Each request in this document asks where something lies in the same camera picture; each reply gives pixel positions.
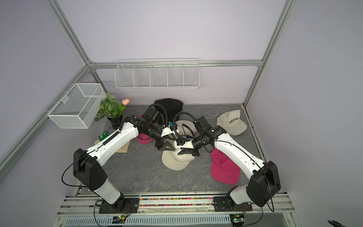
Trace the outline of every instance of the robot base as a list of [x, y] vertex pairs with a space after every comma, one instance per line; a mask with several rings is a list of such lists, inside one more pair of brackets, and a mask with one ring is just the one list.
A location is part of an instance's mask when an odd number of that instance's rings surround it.
[[137, 210], [139, 208], [139, 198], [125, 198], [125, 206], [122, 211], [116, 211], [114, 210], [110, 204], [106, 201], [102, 201], [101, 207], [99, 209], [100, 214], [129, 214], [129, 213], [137, 213]]
[[229, 211], [252, 211], [251, 203], [242, 203], [240, 205], [236, 205], [233, 201], [225, 196], [216, 196], [213, 197], [213, 205], [215, 212], [229, 212]]

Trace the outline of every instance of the white wire basket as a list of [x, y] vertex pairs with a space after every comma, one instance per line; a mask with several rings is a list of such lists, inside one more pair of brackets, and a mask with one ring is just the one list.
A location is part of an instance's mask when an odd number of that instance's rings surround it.
[[116, 87], [123, 89], [199, 88], [199, 61], [117, 62]]
[[49, 112], [61, 129], [88, 129], [106, 94], [100, 84], [74, 84]]

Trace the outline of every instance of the black mounting plate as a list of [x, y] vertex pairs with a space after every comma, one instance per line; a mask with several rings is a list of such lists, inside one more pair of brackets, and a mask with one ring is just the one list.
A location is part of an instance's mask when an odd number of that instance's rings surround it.
[[125, 198], [125, 207], [122, 211], [118, 212], [114, 210], [106, 201], [102, 201], [102, 204], [99, 208], [100, 214], [129, 214], [130, 213], [130, 207], [126, 205], [130, 205], [132, 210], [131, 213], [137, 213], [137, 210], [139, 208], [139, 198]]
[[213, 201], [214, 201], [214, 211], [215, 212], [223, 212], [223, 211], [252, 211], [252, 205], [251, 203], [242, 203], [241, 205], [237, 205], [234, 210], [228, 208], [228, 206], [226, 205], [226, 197], [225, 196], [216, 196], [213, 197]]

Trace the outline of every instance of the pink tulip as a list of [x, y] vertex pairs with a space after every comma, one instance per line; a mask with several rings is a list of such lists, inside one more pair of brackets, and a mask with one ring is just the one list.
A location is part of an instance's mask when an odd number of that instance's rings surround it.
[[122, 100], [122, 104], [124, 104], [124, 105], [127, 105], [127, 104], [129, 104], [129, 102], [130, 102], [130, 99], [124, 99], [124, 100]]

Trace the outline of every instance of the black cable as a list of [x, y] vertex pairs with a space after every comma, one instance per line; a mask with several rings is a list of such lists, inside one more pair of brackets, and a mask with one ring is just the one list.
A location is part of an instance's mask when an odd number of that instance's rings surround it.
[[100, 226], [100, 225], [99, 225], [99, 223], [97, 222], [97, 220], [96, 220], [96, 215], [95, 215], [96, 204], [97, 204], [97, 202], [100, 202], [100, 201], [102, 201], [102, 199], [97, 199], [97, 201], [94, 203], [94, 207], [93, 207], [93, 217], [94, 217], [94, 220], [96, 221], [97, 225], [98, 225], [99, 227], [102, 227], [102, 226]]
[[272, 209], [273, 209], [273, 210], [271, 209], [271, 207], [270, 207], [270, 205], [269, 205], [268, 203], [266, 203], [266, 204], [267, 204], [267, 206], [270, 208], [271, 212], [273, 213], [273, 212], [275, 212], [275, 207], [273, 207], [273, 201], [272, 201], [272, 195], [271, 195], [270, 183], [269, 183], [269, 180], [267, 179], [266, 174], [264, 174], [264, 177], [266, 178], [267, 185], [269, 186], [269, 192], [270, 192], [271, 204], [272, 204]]
[[165, 127], [167, 127], [168, 126], [168, 113], [166, 112], [166, 109], [162, 106], [162, 105], [160, 105], [160, 104], [157, 104], [157, 103], [154, 103], [154, 104], [151, 104], [150, 106], [148, 106], [147, 108], [146, 108], [146, 110], [145, 110], [145, 112], [144, 112], [144, 114], [146, 114], [146, 112], [147, 112], [147, 110], [150, 108], [150, 107], [152, 107], [152, 106], [158, 106], [158, 107], [161, 107], [161, 109], [163, 110], [163, 112], [164, 112], [164, 118], [165, 118], [165, 120], [163, 120], [163, 125], [165, 125]]
[[70, 166], [68, 166], [68, 168], [66, 168], [66, 170], [64, 170], [64, 172], [63, 172], [63, 174], [62, 174], [62, 182], [63, 182], [63, 184], [65, 184], [65, 185], [67, 185], [67, 186], [71, 186], [71, 187], [85, 187], [85, 188], [87, 188], [86, 186], [82, 186], [82, 185], [69, 185], [69, 184], [67, 184], [66, 182], [64, 182], [64, 180], [63, 180], [63, 177], [64, 177], [64, 174], [66, 173], [66, 171], [73, 165], [73, 164], [75, 164], [76, 163], [76, 161], [78, 161], [78, 160], [80, 160], [81, 158], [83, 158], [84, 156], [86, 156], [86, 155], [88, 155], [88, 154], [90, 154], [90, 153], [87, 153], [87, 154], [85, 154], [85, 155], [82, 155], [79, 159], [77, 159], [77, 160], [75, 160]]
[[256, 224], [257, 222], [261, 221], [262, 217], [264, 216], [264, 210], [262, 209], [262, 207], [261, 207], [261, 210], [262, 210], [262, 215], [261, 215], [261, 217], [260, 217], [260, 219], [258, 221], [254, 222], [254, 223], [251, 223], [251, 224], [248, 224], [248, 225], [243, 225], [242, 227], [251, 226], [251, 225]]
[[[233, 143], [230, 143], [230, 142], [227, 142], [227, 141], [222, 141], [222, 140], [215, 140], [215, 141], [218, 141], [218, 142], [225, 142], [225, 143], [229, 143], [231, 145], [234, 145], [236, 148], [240, 149], [243, 153], [245, 153], [245, 155], [247, 155], [260, 169], [261, 167], [257, 164], [257, 162], [255, 162], [255, 160], [253, 160], [244, 150], [242, 150], [241, 148], [239, 148], [238, 146], [236, 146], [235, 144]], [[270, 210], [272, 212], [275, 212], [275, 208], [273, 206], [273, 201], [272, 201], [272, 194], [271, 194], [271, 188], [270, 188], [270, 183], [269, 183], [269, 180], [267, 179], [267, 176], [266, 174], [263, 174], [264, 177], [266, 178], [266, 181], [267, 181], [267, 185], [269, 186], [269, 192], [270, 192], [270, 197], [271, 197], [271, 204], [272, 204], [272, 209], [270, 207], [270, 205], [266, 202], [267, 206], [270, 208]]]
[[121, 131], [122, 130], [122, 127], [123, 127], [123, 124], [125, 123], [125, 121], [128, 119], [128, 117], [124, 117], [122, 118], [121, 122], [120, 122], [120, 126], [118, 127], [118, 130]]
[[[177, 131], [176, 131], [176, 129], [177, 129], [177, 127], [175, 127], [175, 125], [176, 125], [176, 119], [177, 119], [177, 117], [179, 116], [179, 115], [182, 115], [182, 114], [186, 114], [186, 115], [188, 115], [188, 116], [190, 116], [192, 119], [193, 119], [193, 122], [196, 122], [197, 121], [197, 119], [195, 119], [195, 117], [193, 116], [193, 115], [191, 115], [190, 113], [188, 113], [188, 112], [179, 112], [179, 113], [177, 113], [175, 116], [174, 116], [174, 119], [173, 119], [173, 121], [172, 121], [172, 124], [173, 124], [173, 127], [174, 127], [174, 133], [175, 133], [175, 135], [179, 138], [179, 139], [181, 139], [181, 141], [184, 141], [184, 142], [188, 142], [188, 141], [191, 141], [190, 139], [185, 139], [185, 138], [183, 138]], [[203, 132], [202, 132], [202, 129], [200, 128], [200, 126], [199, 126], [199, 124], [194, 124], [195, 126], [196, 126], [196, 128], [197, 128], [197, 131], [199, 132], [199, 137], [200, 138], [202, 138], [202, 136], [203, 136]]]
[[194, 139], [194, 137], [195, 137], [195, 135], [194, 135], [194, 132], [193, 132], [193, 130], [188, 126], [188, 125], [186, 125], [186, 124], [182, 124], [181, 125], [181, 127], [183, 128], [183, 131], [184, 131], [184, 135], [186, 135], [185, 134], [185, 130], [184, 130], [184, 127], [186, 127], [191, 133], [192, 133], [192, 140]]

